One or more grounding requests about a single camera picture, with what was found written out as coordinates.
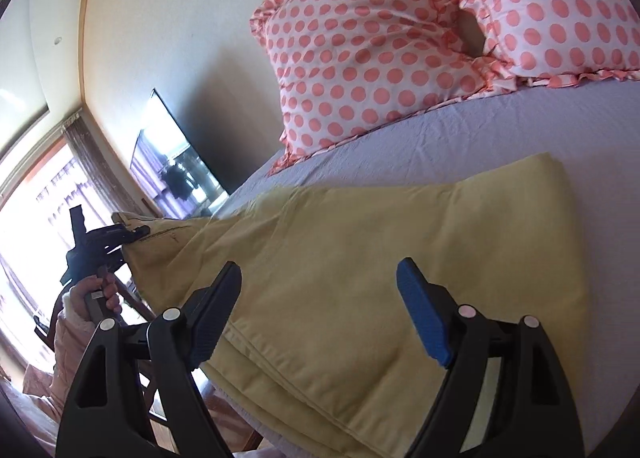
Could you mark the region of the left hand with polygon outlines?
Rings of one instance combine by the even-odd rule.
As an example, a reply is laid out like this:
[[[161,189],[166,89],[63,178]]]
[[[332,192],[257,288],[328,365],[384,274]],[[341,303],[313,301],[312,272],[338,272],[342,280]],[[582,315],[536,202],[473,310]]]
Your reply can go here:
[[[85,296],[90,292],[98,290],[103,292],[106,307],[111,312],[115,315],[119,315],[122,312],[117,286],[115,284],[115,276],[111,273],[107,273],[103,277],[96,275],[87,276],[70,289],[70,304],[73,305],[73,309],[79,317],[86,322],[91,322],[91,317],[85,302]]]

